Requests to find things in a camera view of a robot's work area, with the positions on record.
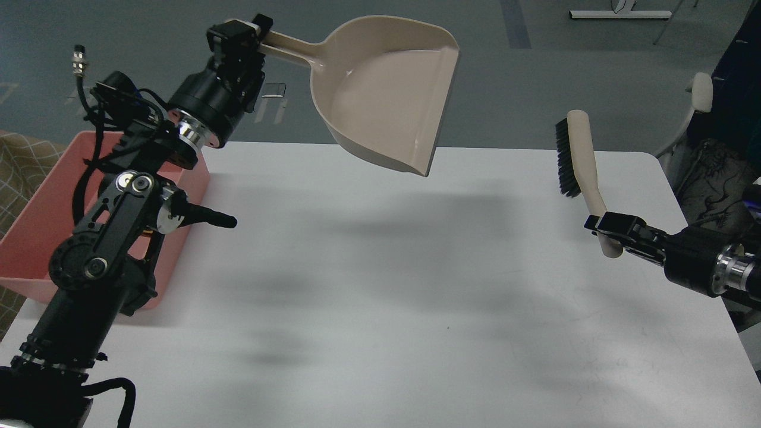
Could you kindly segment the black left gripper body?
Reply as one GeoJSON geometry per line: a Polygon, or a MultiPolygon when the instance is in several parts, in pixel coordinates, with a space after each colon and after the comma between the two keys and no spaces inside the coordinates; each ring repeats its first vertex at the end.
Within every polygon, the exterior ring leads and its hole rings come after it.
{"type": "Polygon", "coordinates": [[[216,141],[214,148],[223,148],[247,113],[253,113],[265,80],[265,57],[210,57],[206,68],[189,75],[169,98],[169,107],[181,109],[209,129],[216,141]]]}

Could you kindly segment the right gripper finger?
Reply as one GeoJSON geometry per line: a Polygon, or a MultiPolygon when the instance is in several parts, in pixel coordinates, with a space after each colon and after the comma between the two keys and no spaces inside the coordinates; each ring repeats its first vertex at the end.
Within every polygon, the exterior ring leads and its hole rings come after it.
{"type": "Polygon", "coordinates": [[[621,252],[625,250],[643,260],[654,263],[654,265],[664,265],[665,252],[657,242],[638,238],[631,240],[610,235],[598,235],[598,238],[601,239],[600,244],[603,249],[606,249],[605,246],[607,246],[613,250],[621,250],[621,252]]]}
{"type": "Polygon", "coordinates": [[[668,236],[642,218],[620,212],[588,216],[584,228],[598,237],[602,250],[662,250],[668,236]]]}

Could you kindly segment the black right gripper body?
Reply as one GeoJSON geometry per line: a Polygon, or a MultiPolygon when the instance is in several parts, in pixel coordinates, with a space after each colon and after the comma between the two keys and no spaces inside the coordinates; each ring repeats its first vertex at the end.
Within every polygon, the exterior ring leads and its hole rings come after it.
{"type": "Polygon", "coordinates": [[[700,294],[717,297],[730,289],[721,257],[735,254],[738,241],[709,229],[683,229],[664,238],[666,279],[700,294]]]}

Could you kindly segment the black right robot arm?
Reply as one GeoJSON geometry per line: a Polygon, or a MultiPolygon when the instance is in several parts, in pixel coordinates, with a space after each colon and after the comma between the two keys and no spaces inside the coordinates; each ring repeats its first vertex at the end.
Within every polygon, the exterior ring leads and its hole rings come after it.
{"type": "Polygon", "coordinates": [[[754,225],[733,236],[698,226],[675,235],[650,227],[642,218],[619,212],[588,216],[584,227],[610,238],[630,254],[663,269],[673,284],[709,297],[743,297],[759,303],[759,182],[744,190],[742,201],[754,225]]]}

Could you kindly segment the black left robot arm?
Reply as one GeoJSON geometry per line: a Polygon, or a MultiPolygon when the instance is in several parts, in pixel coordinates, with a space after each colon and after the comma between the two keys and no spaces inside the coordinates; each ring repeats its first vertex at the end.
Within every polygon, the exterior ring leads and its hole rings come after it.
{"type": "Polygon", "coordinates": [[[57,292],[11,365],[2,368],[3,427],[82,427],[93,397],[124,392],[117,426],[136,404],[130,379],[88,383],[88,370],[118,314],[132,315],[156,291],[164,237],[207,223],[234,228],[233,216],[191,203],[164,178],[166,163],[193,169],[204,146],[221,148],[254,110],[265,73],[261,46],[273,19],[258,14],[207,30],[211,57],[169,101],[114,71],[85,105],[95,126],[93,155],[73,191],[73,233],[50,257],[57,292]]]}

